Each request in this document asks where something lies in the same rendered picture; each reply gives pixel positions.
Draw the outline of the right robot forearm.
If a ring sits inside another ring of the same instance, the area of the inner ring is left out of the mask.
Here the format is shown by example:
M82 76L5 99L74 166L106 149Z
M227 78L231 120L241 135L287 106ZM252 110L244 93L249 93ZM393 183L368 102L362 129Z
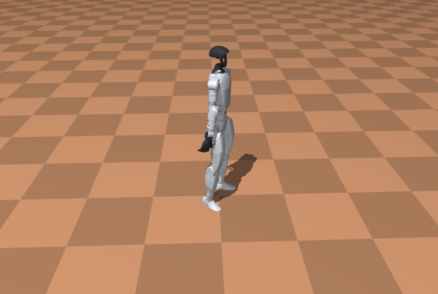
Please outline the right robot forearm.
M215 125L216 125L216 120L217 120L217 116L216 116L217 113L218 113L218 110L215 107L212 107L209 110L209 113L207 115L207 119L208 119L207 130L206 130L206 131L208 131L207 137L214 136L214 131L216 129Z

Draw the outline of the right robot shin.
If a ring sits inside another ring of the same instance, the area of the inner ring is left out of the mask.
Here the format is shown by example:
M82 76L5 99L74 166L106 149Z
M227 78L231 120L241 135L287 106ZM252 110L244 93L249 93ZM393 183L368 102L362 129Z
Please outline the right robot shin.
M216 172L216 174L214 174L214 171L212 170L212 166L208 165L206 167L205 185L207 188L206 200L209 202L213 200L213 195L218 184L218 178L219 178L219 170Z

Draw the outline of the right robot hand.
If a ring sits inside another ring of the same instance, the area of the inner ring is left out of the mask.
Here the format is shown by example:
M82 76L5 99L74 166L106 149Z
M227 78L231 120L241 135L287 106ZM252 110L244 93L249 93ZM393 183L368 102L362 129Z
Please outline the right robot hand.
M209 148L212 148L212 146L213 146L213 144L212 144L213 137L207 137L207 136L208 136L208 131L206 131L206 133L205 133L205 141L203 142L203 144L201 146L201 149L200 150L198 149L198 151L208 152Z

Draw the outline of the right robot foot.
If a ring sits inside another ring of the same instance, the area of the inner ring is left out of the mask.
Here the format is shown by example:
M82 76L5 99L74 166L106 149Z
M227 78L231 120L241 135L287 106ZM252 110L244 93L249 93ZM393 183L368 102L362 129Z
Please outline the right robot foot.
M202 198L201 202L214 211L219 211L221 209L213 200L211 202L207 201L206 196Z

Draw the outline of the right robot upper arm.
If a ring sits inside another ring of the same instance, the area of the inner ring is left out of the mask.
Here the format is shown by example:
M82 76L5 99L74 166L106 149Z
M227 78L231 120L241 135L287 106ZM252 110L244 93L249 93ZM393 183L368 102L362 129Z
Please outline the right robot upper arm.
M220 88L219 78L212 77L207 82L207 89L208 89L208 110L210 110L212 107L215 107L218 110L218 113L220 112L220 108L219 108L219 106L216 105L216 101L218 99L218 90L219 90L219 88Z

